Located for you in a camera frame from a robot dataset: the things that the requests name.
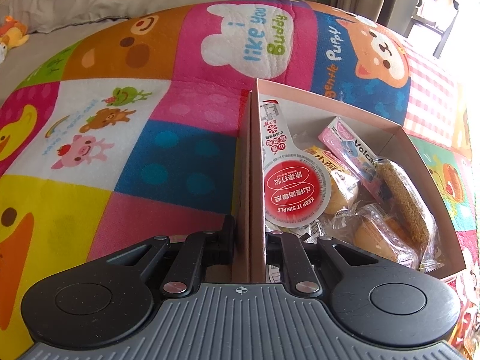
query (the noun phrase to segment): pink snack package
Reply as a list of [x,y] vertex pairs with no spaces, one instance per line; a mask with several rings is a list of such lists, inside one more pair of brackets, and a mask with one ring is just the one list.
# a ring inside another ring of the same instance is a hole
[[337,116],[318,139],[360,179],[380,204],[390,204],[392,192],[375,169],[377,156],[340,117]]

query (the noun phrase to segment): colorful blanket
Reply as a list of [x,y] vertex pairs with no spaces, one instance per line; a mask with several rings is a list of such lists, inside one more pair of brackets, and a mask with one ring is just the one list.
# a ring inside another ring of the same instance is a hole
[[[465,104],[434,61],[325,5],[181,7],[68,47],[0,108],[2,360],[31,345],[20,302],[36,281],[236,212],[239,124],[257,77],[403,125],[478,268]],[[470,279],[462,293],[478,303]]]

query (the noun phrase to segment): crosshair symbol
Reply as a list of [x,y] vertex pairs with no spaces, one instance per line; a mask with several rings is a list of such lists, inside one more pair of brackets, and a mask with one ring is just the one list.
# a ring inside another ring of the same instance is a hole
[[247,291],[250,291],[250,290],[245,287],[238,287],[238,288],[235,288],[234,291],[238,292],[239,294],[245,294]]

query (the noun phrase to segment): black mount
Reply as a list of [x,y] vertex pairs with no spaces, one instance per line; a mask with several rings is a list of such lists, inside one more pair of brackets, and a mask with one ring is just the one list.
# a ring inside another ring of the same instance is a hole
[[[174,244],[153,237],[60,272],[27,291],[23,320],[34,341],[65,350],[123,342],[166,301],[196,297],[207,267],[232,263],[233,239],[234,221],[226,216],[220,231]],[[280,267],[285,294],[322,304],[348,336],[406,349],[447,338],[457,322],[457,295],[431,276],[331,237],[309,244],[276,231],[265,240],[266,262]],[[277,285],[245,286],[233,291]]]

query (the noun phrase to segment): orange plush toy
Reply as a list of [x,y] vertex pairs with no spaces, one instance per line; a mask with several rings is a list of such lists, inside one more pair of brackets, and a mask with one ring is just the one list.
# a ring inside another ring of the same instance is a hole
[[11,16],[5,18],[5,23],[0,27],[0,63],[5,59],[8,50],[21,46],[28,40],[26,33],[26,25]]

